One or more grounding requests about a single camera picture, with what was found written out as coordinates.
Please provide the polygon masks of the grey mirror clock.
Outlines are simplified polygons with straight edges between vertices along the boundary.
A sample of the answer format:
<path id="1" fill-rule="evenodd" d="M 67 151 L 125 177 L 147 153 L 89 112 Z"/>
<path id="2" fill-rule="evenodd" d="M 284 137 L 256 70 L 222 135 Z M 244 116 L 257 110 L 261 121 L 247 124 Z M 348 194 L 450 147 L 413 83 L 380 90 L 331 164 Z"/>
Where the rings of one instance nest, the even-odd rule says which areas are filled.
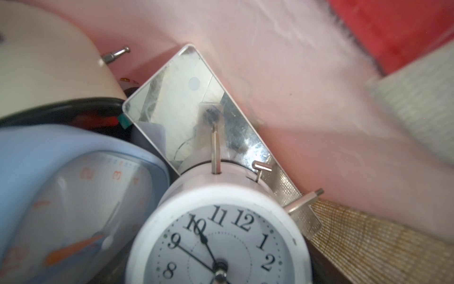
<path id="1" fill-rule="evenodd" d="M 221 161 L 249 170 L 290 207 L 301 233 L 313 238 L 322 223 L 197 48 L 178 51 L 123 104 L 128 120 L 178 175 L 212 160 L 212 137 Z"/>

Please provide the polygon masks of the white round alarm clock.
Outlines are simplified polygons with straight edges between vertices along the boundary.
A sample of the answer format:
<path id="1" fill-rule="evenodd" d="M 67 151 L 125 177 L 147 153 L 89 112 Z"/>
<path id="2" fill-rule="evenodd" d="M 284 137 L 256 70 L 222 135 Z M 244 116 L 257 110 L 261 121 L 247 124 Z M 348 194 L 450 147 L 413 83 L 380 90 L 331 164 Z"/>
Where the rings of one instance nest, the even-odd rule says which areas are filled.
<path id="1" fill-rule="evenodd" d="M 179 177 L 134 240 L 128 284 L 310 284 L 306 240 L 292 215 L 320 195 L 282 206 L 252 169 L 221 160 L 217 125 L 209 163 Z"/>

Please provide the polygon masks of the black twin-bell alarm clock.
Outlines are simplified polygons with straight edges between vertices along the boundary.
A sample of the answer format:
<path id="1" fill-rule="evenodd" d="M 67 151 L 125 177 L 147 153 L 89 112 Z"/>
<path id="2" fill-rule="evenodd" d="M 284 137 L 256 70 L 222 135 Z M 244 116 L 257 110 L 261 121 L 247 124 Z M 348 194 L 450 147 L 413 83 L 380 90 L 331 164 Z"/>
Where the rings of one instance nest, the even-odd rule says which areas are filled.
<path id="1" fill-rule="evenodd" d="M 130 142 L 132 127 L 124 127 L 123 99 L 86 98 L 57 102 L 1 118 L 1 127 L 60 124 Z"/>

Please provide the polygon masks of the blue square alarm clock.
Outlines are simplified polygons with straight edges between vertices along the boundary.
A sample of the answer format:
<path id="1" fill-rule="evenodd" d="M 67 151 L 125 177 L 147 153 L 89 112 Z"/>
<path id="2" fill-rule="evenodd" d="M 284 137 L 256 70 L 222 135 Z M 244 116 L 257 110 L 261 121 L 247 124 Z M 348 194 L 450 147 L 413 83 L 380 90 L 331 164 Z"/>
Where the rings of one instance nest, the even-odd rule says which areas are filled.
<path id="1" fill-rule="evenodd" d="M 164 162 L 66 125 L 1 129 L 1 282 L 85 284 L 169 187 Z"/>

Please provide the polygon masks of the blue twin-bell clock beige base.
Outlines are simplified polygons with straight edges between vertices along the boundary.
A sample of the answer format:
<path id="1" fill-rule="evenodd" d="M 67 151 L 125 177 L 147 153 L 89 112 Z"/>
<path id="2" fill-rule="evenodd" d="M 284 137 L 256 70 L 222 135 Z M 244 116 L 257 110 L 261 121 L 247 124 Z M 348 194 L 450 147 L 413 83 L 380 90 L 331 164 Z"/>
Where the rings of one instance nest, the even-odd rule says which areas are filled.
<path id="1" fill-rule="evenodd" d="M 126 98 L 91 39 L 57 15 L 1 1 L 1 118 L 91 98 Z"/>

